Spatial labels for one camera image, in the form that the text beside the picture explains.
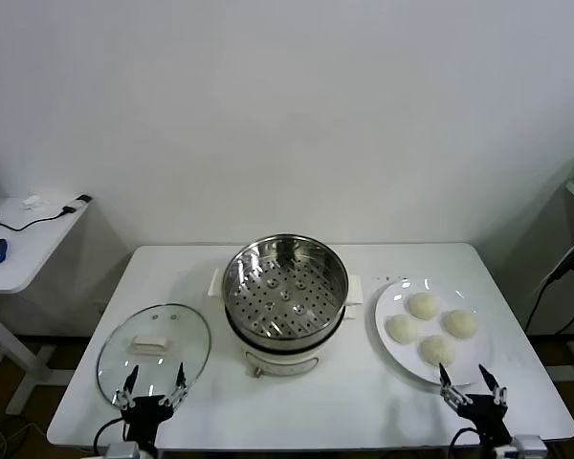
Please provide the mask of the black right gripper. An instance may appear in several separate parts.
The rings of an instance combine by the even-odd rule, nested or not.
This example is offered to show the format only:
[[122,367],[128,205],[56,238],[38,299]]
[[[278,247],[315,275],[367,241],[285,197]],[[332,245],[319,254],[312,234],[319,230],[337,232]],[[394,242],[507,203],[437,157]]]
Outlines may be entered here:
[[495,376],[480,364],[479,371],[492,395],[468,394],[467,396],[453,386],[444,365],[439,363],[438,367],[441,382],[440,395],[451,409],[458,409],[459,417],[475,425],[481,445],[486,448],[509,445],[512,436],[503,422],[508,410],[507,389],[501,387]]

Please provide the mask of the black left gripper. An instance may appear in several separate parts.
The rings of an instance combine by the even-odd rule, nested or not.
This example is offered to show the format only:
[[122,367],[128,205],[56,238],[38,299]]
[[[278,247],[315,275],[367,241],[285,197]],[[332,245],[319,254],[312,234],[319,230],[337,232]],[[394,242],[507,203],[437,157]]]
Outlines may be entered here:
[[185,368],[181,362],[175,387],[164,397],[140,396],[134,398],[132,391],[138,373],[139,366],[135,365],[132,372],[126,377],[123,387],[116,391],[116,404],[118,407],[122,407],[121,416],[127,425],[125,440],[137,443],[154,443],[159,425],[173,416],[173,406],[179,406],[188,394]]

